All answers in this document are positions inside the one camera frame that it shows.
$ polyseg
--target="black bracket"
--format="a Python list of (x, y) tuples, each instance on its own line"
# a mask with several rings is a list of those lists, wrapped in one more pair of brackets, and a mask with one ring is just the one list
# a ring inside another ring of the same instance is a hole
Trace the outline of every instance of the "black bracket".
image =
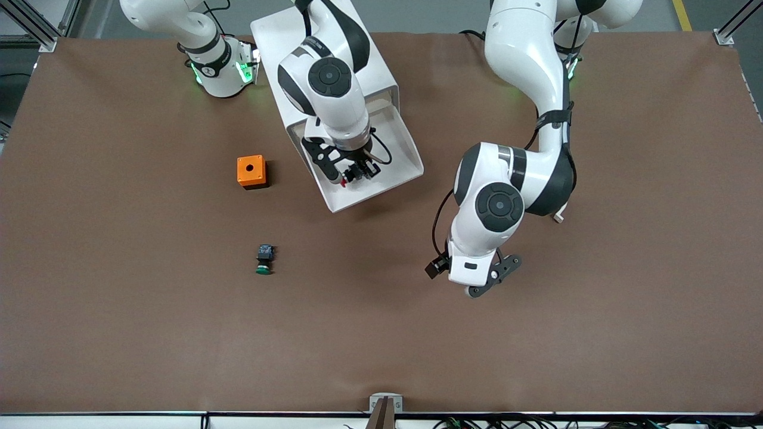
[(336, 182), (340, 179), (340, 174), (339, 170), (336, 169), (334, 164), (343, 160), (346, 156), (342, 157), (342, 154), (340, 153), (339, 158), (336, 158), (333, 161), (330, 160), (329, 154), (336, 150), (336, 148), (331, 145), (320, 147), (321, 144), (325, 143), (326, 141), (319, 137), (315, 137), (310, 140), (306, 138), (302, 139), (302, 147), (304, 147), (304, 149), (307, 151), (307, 154), (310, 155), (310, 158), (313, 160), (313, 164), (317, 165), (318, 168), (320, 168), (320, 171), (324, 172), (324, 175), (326, 175), (327, 179), (329, 179), (331, 182)]
[(430, 277), (430, 279), (434, 280), (435, 277), (439, 276), (440, 274), (444, 273), (445, 271), (450, 269), (450, 258), (447, 254), (443, 253), (439, 255), (437, 258), (435, 258), (432, 262), (427, 265), (427, 267), (424, 269), (424, 271), (427, 272), (427, 275)]
[[(317, 165), (326, 178), (333, 183), (339, 182), (341, 179), (344, 179), (347, 182), (352, 182), (361, 179), (362, 177), (372, 178), (381, 172), (381, 169), (379, 169), (375, 163), (371, 162), (370, 158), (362, 153), (362, 151), (339, 150), (330, 144), (327, 144), (326, 147), (320, 147), (322, 144), (326, 144), (326, 141), (320, 137), (313, 137), (309, 140), (302, 138), (302, 147), (304, 147), (310, 155), (313, 164)], [(372, 145), (372, 142), (369, 140), (364, 148), (370, 150), (370, 145)], [(332, 160), (329, 155), (334, 151), (336, 151), (339, 156)], [(343, 173), (340, 173), (339, 170), (336, 169), (336, 163), (345, 159), (355, 161), (355, 163), (349, 166)]]
[(522, 257), (519, 255), (509, 255), (503, 258), (501, 261), (496, 262), (490, 268), (488, 272), (488, 279), (484, 286), (469, 286), (466, 289), (467, 294), (471, 298), (479, 298), (485, 294), (490, 288), (501, 283), (506, 277), (513, 273), (515, 269), (522, 265)]
[(554, 128), (562, 126), (562, 122), (572, 124), (572, 108), (575, 106), (574, 102), (570, 102), (570, 106), (565, 110), (549, 110), (543, 115), (540, 115), (538, 121), (535, 123), (535, 129), (539, 130), (541, 127), (547, 124), (551, 124)]

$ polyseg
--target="black cable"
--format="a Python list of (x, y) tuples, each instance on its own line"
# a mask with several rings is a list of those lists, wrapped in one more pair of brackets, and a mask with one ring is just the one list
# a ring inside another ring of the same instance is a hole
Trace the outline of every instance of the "black cable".
[(724, 423), (719, 422), (719, 421), (713, 421), (713, 420), (711, 420), (709, 418), (703, 418), (703, 417), (692, 416), (692, 415), (682, 415), (682, 416), (678, 416), (678, 417), (674, 418), (673, 420), (669, 421), (668, 423), (666, 423), (664, 425), (664, 427), (668, 427), (668, 426), (670, 426), (673, 423), (678, 423), (679, 421), (687, 420), (687, 419), (691, 420), (692, 423), (699, 422), (699, 423), (702, 423), (702, 424), (706, 424), (708, 426), (708, 428), (710, 428), (710, 429), (719, 429), (718, 428), (718, 424), (724, 424)]
[(443, 198), (443, 202), (439, 204), (439, 208), (437, 208), (437, 214), (434, 215), (434, 223), (432, 223), (432, 245), (434, 246), (434, 250), (440, 256), (445, 255), (445, 253), (439, 251), (439, 247), (437, 246), (437, 238), (435, 237), (435, 230), (437, 229), (437, 221), (439, 220), (439, 214), (441, 211), (443, 211), (443, 207), (445, 207), (445, 203), (448, 202), (448, 198), (450, 198), (451, 195), (453, 195), (452, 189), (448, 191), (448, 195), (445, 195), (445, 198)]
[(304, 36), (310, 37), (313, 35), (313, 24), (310, 23), (310, 14), (307, 9), (302, 11), (302, 21), (304, 21)]
[(567, 24), (567, 20), (566, 19), (564, 21), (560, 22), (559, 25), (557, 25), (556, 28), (554, 28), (554, 34), (556, 34), (556, 32), (559, 31), (559, 29), (562, 28), (562, 25), (564, 25), (564, 24)]
[(479, 37), (480, 40), (483, 40), (483, 41), (485, 40), (485, 32), (484, 31), (482, 31), (481, 33), (478, 33), (478, 32), (476, 32), (474, 30), (464, 30), (464, 31), (459, 31), (459, 34), (472, 34), (472, 35), (475, 35), (475, 36)]
[(29, 73), (7, 73), (4, 75), (0, 75), (0, 77), (8, 77), (8, 76), (26, 76), (26, 77), (32, 77)]
[(545, 418), (542, 418), (542, 417), (538, 417), (538, 416), (531, 416), (531, 418), (532, 418), (533, 420), (537, 421), (537, 422), (538, 422), (538, 424), (540, 424), (540, 425), (542, 425), (542, 426), (544, 426), (544, 427), (545, 427), (546, 425), (545, 425), (545, 424), (543, 424), (543, 423), (547, 423), (547, 424), (550, 424), (550, 425), (551, 425), (551, 427), (553, 427), (554, 429), (559, 429), (559, 428), (558, 428), (558, 427), (556, 427), (556, 425), (555, 425), (555, 424), (553, 424), (553, 423), (552, 423), (550, 420), (547, 420), (547, 419), (545, 419)]
[(533, 417), (531, 415), (527, 416), (527, 417), (532, 418), (534, 420), (534, 423), (537, 423), (538, 427), (540, 427), (540, 429), (549, 429), (548, 426), (546, 426), (542, 421), (538, 420), (537, 418), (535, 418), (535, 417)]
[(387, 162), (384, 162), (384, 161), (379, 161), (379, 160), (377, 160), (376, 162), (377, 162), (377, 163), (380, 163), (380, 164), (381, 164), (381, 165), (383, 165), (383, 166), (388, 166), (388, 165), (392, 164), (392, 152), (390, 152), (390, 151), (389, 151), (389, 148), (387, 147), (387, 145), (386, 145), (386, 144), (384, 144), (384, 142), (382, 141), (382, 139), (380, 139), (379, 137), (377, 137), (377, 136), (376, 136), (376, 133), (374, 133), (373, 131), (371, 132), (371, 135), (372, 135), (372, 136), (373, 136), (373, 137), (376, 139), (376, 141), (378, 141), (378, 142), (379, 142), (379, 144), (381, 144), (381, 147), (384, 147), (384, 150), (386, 150), (386, 151), (387, 151), (387, 155), (389, 156), (389, 161), (387, 161)]
[(225, 0), (225, 1), (226, 1), (227, 5), (225, 5), (224, 7), (208, 9), (207, 12), (211, 13), (211, 12), (216, 12), (216, 11), (226, 11), (226, 10), (230, 9), (230, 0)]
[(212, 19), (214, 19), (214, 23), (215, 23), (215, 24), (217, 24), (217, 28), (219, 28), (219, 29), (220, 29), (220, 32), (221, 32), (222, 34), (225, 34), (225, 30), (223, 30), (223, 26), (222, 26), (222, 25), (220, 25), (220, 22), (217, 20), (217, 17), (216, 17), (216, 16), (214, 16), (214, 12), (213, 12), (213, 11), (212, 11), (212, 9), (209, 7), (209, 5), (207, 4), (207, 2), (204, 2), (204, 6), (207, 8), (207, 12), (206, 12), (206, 13), (208, 13), (208, 14), (209, 14), (209, 15), (212, 17)]
[[(536, 124), (537, 124), (538, 118), (540, 118), (540, 115), (538, 113), (539, 113), (538, 112), (538, 108), (536, 107), (535, 108), (535, 120), (536, 120)], [(528, 150), (533, 145), (533, 143), (535, 143), (535, 139), (537, 137), (538, 137), (538, 128), (535, 129), (535, 131), (533, 132), (533, 136), (530, 138), (530, 141), (527, 142), (527, 144), (525, 145), (525, 150)]]
[(569, 143), (562, 145), (562, 150), (565, 151), (567, 159), (570, 161), (570, 167), (572, 168), (572, 190), (575, 190), (575, 186), (578, 185), (578, 169), (575, 168), (575, 160), (572, 159), (572, 153), (570, 153)]
[(522, 426), (523, 424), (526, 424), (527, 426), (530, 426), (532, 429), (536, 429), (535, 426), (532, 426), (530, 422), (527, 420), (520, 420), (515, 424), (512, 424), (511, 426), (505, 424), (503, 421), (501, 422), (501, 426), (505, 429), (517, 429), (519, 426)]
[(209, 429), (209, 414), (204, 413), (201, 415), (201, 429)]
[(580, 32), (580, 24), (583, 22), (583, 15), (578, 17), (578, 26), (575, 27), (575, 35), (572, 37), (572, 46), (570, 49), (575, 48), (575, 44), (578, 42), (578, 33)]
[(751, 429), (758, 429), (754, 424), (750, 423), (749, 421), (742, 420), (741, 418), (737, 418), (737, 423), (749, 426)]

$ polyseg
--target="metal clamp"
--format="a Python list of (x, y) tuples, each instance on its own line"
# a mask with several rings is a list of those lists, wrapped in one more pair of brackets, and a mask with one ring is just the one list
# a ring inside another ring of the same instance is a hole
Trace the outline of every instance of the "metal clamp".
[(466, 295), (470, 298), (479, 298), (489, 291), (493, 286), (503, 282), (509, 274), (522, 265), (522, 257), (519, 255), (509, 255), (501, 261), (493, 264), (488, 273), (488, 280), (484, 286), (469, 286), (466, 288)]
[(390, 398), (392, 400), (393, 412), (403, 412), (403, 395), (399, 395), (397, 393), (380, 392), (374, 393), (369, 397), (369, 413), (372, 413), (376, 404), (384, 398)]

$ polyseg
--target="gray floor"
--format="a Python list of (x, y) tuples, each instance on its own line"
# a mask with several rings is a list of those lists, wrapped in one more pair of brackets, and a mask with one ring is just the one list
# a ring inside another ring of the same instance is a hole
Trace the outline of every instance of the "gray floor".
[[(743, 0), (685, 0), (689, 18), (697, 30), (720, 26), (741, 7)], [(211, 7), (225, 5), (225, 0), (208, 0)], [(366, 27), (372, 31), (405, 31), (411, 33), (457, 33), (473, 29), (483, 31), (488, 21), (488, 0), (354, 0)], [(248, 34), (254, 19), (292, 6), (290, 0), (233, 0), (230, 10), (216, 13), (227, 33)], [(763, 29), (763, 11), (745, 23), (735, 34), (742, 65), (753, 88), (763, 98), (763, 37), (755, 35)], [(644, 0), (636, 18), (612, 31), (679, 31), (680, 25), (671, 0)], [(72, 35), (87, 38), (164, 37), (141, 31), (122, 14), (119, 0), (85, 0), (76, 19)], [(29, 73), (36, 61), (33, 50), (0, 49), (0, 74)], [(12, 123), (24, 89), (24, 76), (0, 78), (0, 119)]]
[[(707, 0), (684, 0), (689, 21), (696, 31), (711, 31), (722, 27), (745, 5), (746, 0), (723, 0), (707, 7)], [(763, 107), (763, 8), (758, 9), (734, 32), (734, 47), (739, 51), (742, 70), (750, 92)]]

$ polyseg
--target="electrical wire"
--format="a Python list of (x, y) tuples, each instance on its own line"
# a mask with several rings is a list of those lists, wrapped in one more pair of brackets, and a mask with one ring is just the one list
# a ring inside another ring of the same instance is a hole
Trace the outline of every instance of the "electrical wire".
[(225, 2), (226, 2), (227, 4), (226, 4), (225, 6), (223, 6), (222, 8), (212, 8), (212, 9), (208, 9), (208, 10), (207, 10), (207, 12), (209, 12), (209, 13), (212, 13), (212, 12), (216, 12), (216, 11), (226, 11), (226, 10), (230, 9), (230, 0), (225, 0)]
[(673, 420), (669, 421), (668, 423), (662, 425), (662, 427), (666, 427), (667, 428), (671, 424), (678, 423), (679, 421), (682, 421), (682, 420), (691, 420), (691, 423), (695, 423), (696, 422), (696, 423), (706, 424), (710, 429), (719, 429), (718, 428), (718, 424), (725, 424), (725, 423), (720, 422), (720, 421), (710, 420), (709, 418), (702, 418), (702, 417), (690, 416), (690, 415), (682, 415), (682, 416), (678, 416), (678, 417), (674, 418)]
[(575, 27), (575, 35), (572, 37), (572, 46), (570, 49), (575, 48), (575, 44), (578, 42), (578, 33), (580, 32), (580, 24), (583, 22), (583, 14), (578, 17), (578, 26)]
[(578, 185), (578, 169), (575, 168), (575, 160), (572, 159), (572, 154), (570, 153), (570, 146), (569, 144), (563, 144), (562, 150), (564, 150), (565, 155), (567, 156), (567, 159), (570, 162), (570, 167), (572, 168), (572, 190), (575, 190), (575, 186)]
[(481, 33), (478, 33), (478, 32), (476, 32), (474, 30), (464, 30), (464, 31), (459, 31), (459, 34), (472, 34), (474, 36), (479, 37), (480, 40), (485, 41), (485, 32), (484, 31), (482, 31)]
[(530, 426), (532, 429), (536, 429), (535, 426), (532, 426), (530, 422), (528, 422), (527, 420), (520, 420), (519, 422), (512, 424), (511, 426), (505, 424), (503, 421), (500, 423), (501, 423), (501, 427), (503, 427), (504, 429), (517, 429), (519, 426), (522, 426), (523, 424)]
[(207, 2), (204, 2), (204, 6), (207, 8), (207, 11), (206, 11), (205, 13), (208, 13), (208, 14), (209, 14), (209, 15), (212, 17), (212, 19), (214, 19), (214, 23), (217, 25), (217, 28), (219, 28), (219, 29), (220, 29), (220, 32), (221, 32), (222, 34), (225, 34), (225, 30), (223, 30), (223, 26), (222, 26), (222, 25), (220, 25), (220, 22), (217, 20), (217, 17), (216, 17), (216, 16), (214, 16), (214, 12), (213, 12), (213, 11), (212, 11), (212, 9), (209, 7), (209, 5), (207, 4)]
[(545, 419), (545, 418), (542, 418), (542, 417), (538, 417), (538, 416), (530, 416), (530, 418), (532, 418), (533, 420), (537, 421), (537, 422), (538, 422), (538, 424), (540, 424), (540, 425), (541, 425), (541, 426), (543, 426), (543, 427), (545, 427), (545, 426), (546, 426), (545, 424), (550, 424), (550, 425), (551, 425), (551, 427), (553, 427), (554, 429), (559, 429), (559, 428), (558, 428), (558, 427), (556, 427), (556, 425), (555, 425), (555, 424), (553, 424), (553, 423), (552, 423), (550, 420), (547, 420), (547, 419)]
[(200, 429), (209, 429), (209, 414), (204, 413), (201, 415), (201, 426), (199, 426)]
[(0, 75), (0, 77), (9, 77), (9, 76), (26, 76), (26, 77), (32, 77), (29, 73), (6, 73), (4, 75)]
[(313, 24), (310, 23), (310, 14), (307, 9), (302, 12), (302, 21), (304, 21), (304, 36), (310, 37), (313, 35)]
[(432, 223), (432, 245), (434, 246), (434, 251), (437, 252), (437, 254), (440, 256), (444, 256), (445, 253), (439, 251), (439, 246), (437, 246), (437, 238), (435, 237), (435, 230), (437, 229), (437, 221), (439, 220), (439, 214), (443, 211), (443, 207), (445, 207), (445, 203), (448, 202), (448, 198), (450, 198), (451, 195), (453, 195), (452, 189), (448, 191), (448, 195), (445, 195), (445, 198), (443, 198), (443, 202), (439, 204), (439, 207), (437, 208), (437, 214), (434, 215), (434, 223)]
[[(540, 115), (539, 115), (539, 112), (538, 112), (538, 108), (535, 107), (535, 121), (536, 121), (536, 124), (538, 123), (538, 118), (540, 118)], [(537, 128), (537, 125), (536, 125), (535, 131), (533, 131), (533, 136), (530, 137), (530, 141), (527, 142), (527, 144), (525, 145), (525, 150), (528, 150), (533, 145), (533, 143), (535, 143), (535, 139), (537, 137), (538, 137), (538, 128)]]
[(372, 160), (376, 161), (377, 163), (380, 163), (383, 166), (388, 166), (388, 165), (392, 164), (392, 152), (389, 151), (389, 148), (387, 147), (387, 145), (384, 144), (382, 139), (380, 139), (379, 137), (376, 136), (376, 133), (372, 132), (371, 136), (374, 137), (376, 139), (376, 141), (378, 141), (379, 144), (381, 144), (381, 147), (383, 147), (384, 150), (387, 151), (387, 156), (388, 156), (389, 160), (388, 161), (382, 161), (382, 160), (380, 160), (378, 158), (378, 156), (372, 155), (371, 152), (369, 152), (367, 150), (363, 150), (363, 152), (365, 152), (365, 154), (368, 155), (369, 158), (371, 158)]
[(559, 31), (559, 29), (562, 28), (562, 25), (564, 25), (564, 24), (567, 24), (567, 20), (566, 19), (564, 21), (560, 22), (559, 25), (557, 25), (556, 28), (554, 28), (554, 34), (556, 34), (556, 32)]

